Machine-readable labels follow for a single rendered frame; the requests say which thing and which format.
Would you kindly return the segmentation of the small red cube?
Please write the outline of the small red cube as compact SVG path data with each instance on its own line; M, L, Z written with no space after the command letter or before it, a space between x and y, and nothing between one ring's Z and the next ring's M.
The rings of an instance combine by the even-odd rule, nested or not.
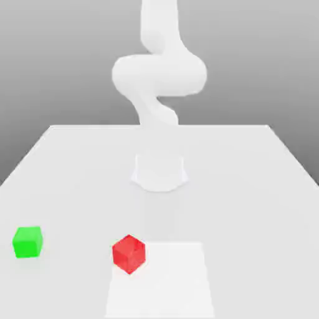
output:
M113 263L132 274L146 260L145 243L128 234L112 246Z

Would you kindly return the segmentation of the small green cube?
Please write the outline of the small green cube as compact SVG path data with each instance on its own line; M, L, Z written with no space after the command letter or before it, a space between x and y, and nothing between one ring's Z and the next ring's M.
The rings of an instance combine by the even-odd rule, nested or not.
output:
M12 240L16 258L33 258L40 256L43 235L40 226L18 227Z

